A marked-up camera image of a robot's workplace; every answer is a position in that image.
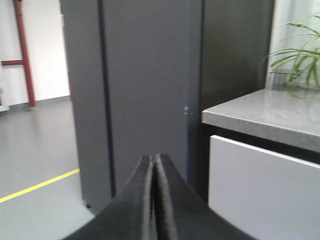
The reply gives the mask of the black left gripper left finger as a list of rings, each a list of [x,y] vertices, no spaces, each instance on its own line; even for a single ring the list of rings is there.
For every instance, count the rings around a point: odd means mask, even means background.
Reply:
[[[110,204],[66,240],[150,240],[153,160],[144,155]]]

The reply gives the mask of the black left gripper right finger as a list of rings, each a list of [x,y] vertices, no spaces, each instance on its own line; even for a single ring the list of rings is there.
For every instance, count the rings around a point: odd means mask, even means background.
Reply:
[[[167,154],[156,154],[153,199],[159,240],[251,240],[190,188]]]

